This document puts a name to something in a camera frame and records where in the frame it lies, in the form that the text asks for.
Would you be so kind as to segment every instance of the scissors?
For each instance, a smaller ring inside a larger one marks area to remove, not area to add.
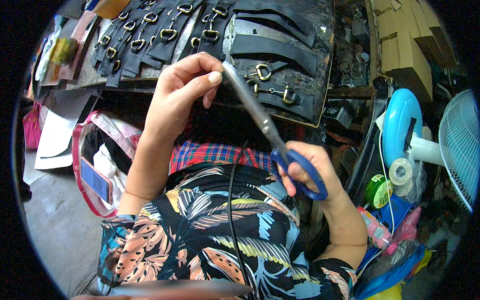
[[[222,66],[225,71],[224,72],[225,75],[232,82],[235,90],[237,91],[240,97],[240,100],[247,108],[248,113],[250,113],[252,119],[255,121],[258,128],[260,128],[262,133],[270,142],[273,149],[272,153],[270,154],[271,159],[278,166],[280,165],[282,169],[285,170],[285,172],[287,172],[288,166],[291,163],[293,162],[298,163],[311,177],[313,182],[316,184],[319,192],[313,192],[309,190],[305,186],[305,184],[301,182],[297,182],[289,176],[290,180],[295,185],[295,188],[297,189],[297,191],[303,192],[304,194],[307,195],[307,197],[316,201],[325,200],[327,198],[328,193],[327,193],[325,184],[322,181],[322,178],[320,177],[320,174],[318,174],[315,167],[311,164],[310,161],[308,161],[298,152],[294,150],[288,150],[285,147],[285,143],[280,138],[280,135],[278,134],[278,130],[275,124],[273,123],[272,119],[264,111],[264,109],[260,106],[260,104],[258,104],[258,102],[253,98],[253,95],[251,91],[248,89],[245,80],[243,80],[243,78],[238,74],[237,69],[235,69],[235,67],[232,66],[232,64],[230,64],[228,61],[224,61],[222,63]],[[274,172],[278,180],[280,180],[281,177],[277,169],[272,168],[272,171]]]

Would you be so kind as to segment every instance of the hand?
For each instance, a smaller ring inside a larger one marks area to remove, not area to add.
[[[212,105],[222,82],[222,63],[201,52],[172,64],[161,73],[145,120],[144,134],[175,140],[185,129],[192,103],[203,97]]]
[[[289,141],[285,146],[287,149],[295,150],[312,163],[327,188],[327,200],[346,194],[330,162],[328,153],[323,147],[296,141]],[[316,184],[298,163],[291,163],[287,172],[292,179],[304,183],[311,191],[318,192]],[[282,177],[283,185],[287,189],[288,194],[293,197],[297,193],[297,189],[280,166],[278,167],[278,173]]]

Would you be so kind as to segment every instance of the phone screen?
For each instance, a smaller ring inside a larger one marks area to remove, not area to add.
[[[83,157],[80,160],[81,177],[90,188],[105,202],[110,202],[110,182],[92,168]]]

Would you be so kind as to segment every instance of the fan grille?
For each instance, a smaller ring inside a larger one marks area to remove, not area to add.
[[[479,111],[472,90],[448,103],[440,123],[439,144],[450,179],[466,207],[472,210],[480,174]]]

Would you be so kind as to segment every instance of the smartphone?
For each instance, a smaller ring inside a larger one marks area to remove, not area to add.
[[[113,203],[113,185],[110,179],[100,174],[85,157],[80,159],[80,177],[103,201]]]

